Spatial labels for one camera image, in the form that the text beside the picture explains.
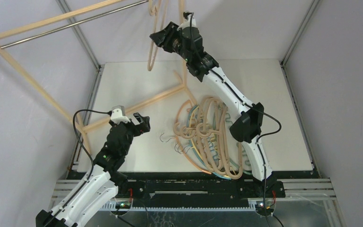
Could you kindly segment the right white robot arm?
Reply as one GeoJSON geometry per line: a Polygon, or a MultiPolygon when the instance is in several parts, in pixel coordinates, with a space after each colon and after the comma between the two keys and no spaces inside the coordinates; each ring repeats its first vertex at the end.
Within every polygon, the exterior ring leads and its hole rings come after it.
{"type": "Polygon", "coordinates": [[[211,88],[228,107],[230,115],[235,119],[230,133],[248,152],[252,175],[258,180],[254,184],[255,193],[261,197],[268,196],[273,191],[273,184],[268,180],[272,169],[262,145],[264,106],[250,101],[231,82],[219,63],[204,50],[203,38],[196,26],[180,28],[170,22],[163,30],[152,33],[149,37],[165,52],[181,56],[186,61],[189,73],[211,88]]]}

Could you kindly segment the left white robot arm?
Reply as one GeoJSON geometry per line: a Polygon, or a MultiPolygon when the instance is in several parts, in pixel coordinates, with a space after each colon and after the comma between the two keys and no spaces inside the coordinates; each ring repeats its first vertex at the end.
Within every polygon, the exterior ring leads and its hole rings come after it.
{"type": "Polygon", "coordinates": [[[37,227],[83,227],[110,199],[129,191],[127,176],[119,172],[135,137],[150,132],[149,116],[134,113],[138,124],[117,108],[109,113],[111,128],[92,167],[72,191],[50,211],[41,210],[37,227]]]}

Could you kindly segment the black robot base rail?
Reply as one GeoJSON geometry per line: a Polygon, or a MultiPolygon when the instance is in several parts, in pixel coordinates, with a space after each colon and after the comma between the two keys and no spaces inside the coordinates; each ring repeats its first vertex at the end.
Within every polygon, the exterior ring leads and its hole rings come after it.
{"type": "Polygon", "coordinates": [[[244,175],[226,180],[203,172],[126,172],[128,183],[116,198],[132,197],[148,208],[245,207],[248,199],[266,198],[273,203],[286,197],[281,181],[262,183],[244,175]]]}

